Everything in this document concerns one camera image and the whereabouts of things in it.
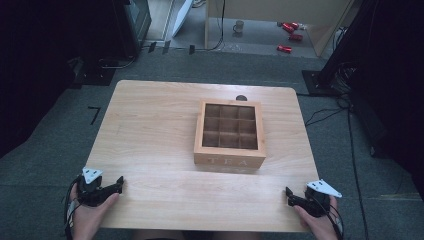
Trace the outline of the white board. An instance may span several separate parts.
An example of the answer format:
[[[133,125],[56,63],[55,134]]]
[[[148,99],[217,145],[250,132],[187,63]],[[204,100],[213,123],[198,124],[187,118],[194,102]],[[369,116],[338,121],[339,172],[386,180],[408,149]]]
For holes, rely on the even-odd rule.
[[[194,3],[194,0],[185,0],[183,5],[179,9],[177,16],[176,16],[175,24],[174,24],[174,27],[173,27],[173,30],[172,30],[172,36],[173,37],[175,37],[178,34],[179,30],[183,26],[191,8],[192,8],[193,3]]]

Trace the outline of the person's right hand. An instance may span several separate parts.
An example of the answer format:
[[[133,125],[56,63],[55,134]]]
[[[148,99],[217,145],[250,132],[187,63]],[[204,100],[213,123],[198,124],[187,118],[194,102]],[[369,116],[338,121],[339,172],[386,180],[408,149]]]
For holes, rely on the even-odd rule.
[[[300,206],[294,206],[300,217],[300,224],[308,228],[316,240],[341,240],[342,219],[338,213],[337,200],[333,196],[330,196],[330,205],[330,213],[319,218],[311,216]]]

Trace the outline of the black monitor cabinet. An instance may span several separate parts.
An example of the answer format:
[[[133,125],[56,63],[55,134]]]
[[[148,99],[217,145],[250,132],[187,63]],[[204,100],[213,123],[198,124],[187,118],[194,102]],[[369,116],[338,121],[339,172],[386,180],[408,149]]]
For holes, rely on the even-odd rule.
[[[137,57],[151,25],[147,0],[112,0],[120,40],[127,58]]]

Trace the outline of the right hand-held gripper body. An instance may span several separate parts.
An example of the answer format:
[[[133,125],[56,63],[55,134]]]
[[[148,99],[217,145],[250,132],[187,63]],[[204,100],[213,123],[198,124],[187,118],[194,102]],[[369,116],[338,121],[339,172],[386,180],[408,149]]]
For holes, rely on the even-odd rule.
[[[323,179],[306,184],[305,197],[308,201],[306,211],[321,217],[330,211],[330,196],[341,198],[342,194]]]

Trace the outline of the black stand base plate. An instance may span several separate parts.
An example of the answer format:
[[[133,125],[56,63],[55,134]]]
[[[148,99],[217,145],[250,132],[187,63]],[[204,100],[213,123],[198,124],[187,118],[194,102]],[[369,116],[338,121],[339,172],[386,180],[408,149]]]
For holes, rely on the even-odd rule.
[[[130,58],[101,58],[92,64],[86,63],[81,57],[68,61],[75,74],[71,89],[80,89],[83,85],[109,86],[116,70],[124,69],[135,61]]]

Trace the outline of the black stand with base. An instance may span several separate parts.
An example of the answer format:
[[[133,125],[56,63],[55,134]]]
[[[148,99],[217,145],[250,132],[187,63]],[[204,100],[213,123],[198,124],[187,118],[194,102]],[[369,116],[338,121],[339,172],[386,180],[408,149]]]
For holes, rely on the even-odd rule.
[[[363,0],[359,11],[348,27],[339,45],[320,71],[302,71],[302,76],[311,96],[337,96],[336,73],[346,67],[359,65],[369,47],[373,15],[379,0]]]

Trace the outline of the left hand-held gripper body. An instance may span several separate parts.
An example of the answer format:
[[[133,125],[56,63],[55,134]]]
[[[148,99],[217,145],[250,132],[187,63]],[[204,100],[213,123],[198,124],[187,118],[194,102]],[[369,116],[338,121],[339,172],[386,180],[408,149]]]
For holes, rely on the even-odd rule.
[[[80,203],[97,207],[101,205],[108,196],[101,187],[102,170],[84,167],[82,174],[77,180],[77,195]]]

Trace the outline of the person's left hand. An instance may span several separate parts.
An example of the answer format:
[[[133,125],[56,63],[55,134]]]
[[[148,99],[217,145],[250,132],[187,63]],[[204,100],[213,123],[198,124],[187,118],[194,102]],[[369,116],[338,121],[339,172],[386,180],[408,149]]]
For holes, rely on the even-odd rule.
[[[106,213],[118,199],[119,194],[114,193],[97,207],[84,205],[78,207],[73,214],[73,240],[92,240]]]

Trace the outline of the black tape corner mark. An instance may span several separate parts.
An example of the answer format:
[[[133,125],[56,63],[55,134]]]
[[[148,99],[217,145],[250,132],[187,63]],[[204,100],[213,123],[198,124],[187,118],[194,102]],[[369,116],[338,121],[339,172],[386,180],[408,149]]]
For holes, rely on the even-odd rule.
[[[90,109],[90,110],[94,110],[94,111],[95,111],[95,114],[94,114],[94,116],[93,116],[93,118],[92,118],[92,120],[91,120],[91,122],[90,122],[90,125],[93,125],[93,124],[95,123],[95,121],[96,121],[96,119],[97,119],[97,117],[98,117],[99,113],[100,113],[101,107],[97,107],[97,106],[88,106],[87,108],[88,108],[88,109]]]

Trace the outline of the wooden tea box with compartments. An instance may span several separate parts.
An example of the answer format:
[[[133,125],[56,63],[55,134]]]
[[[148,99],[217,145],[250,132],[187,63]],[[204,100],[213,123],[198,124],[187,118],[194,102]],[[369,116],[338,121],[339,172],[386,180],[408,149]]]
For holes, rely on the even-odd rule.
[[[200,101],[194,143],[195,164],[259,169],[265,158],[260,102]]]

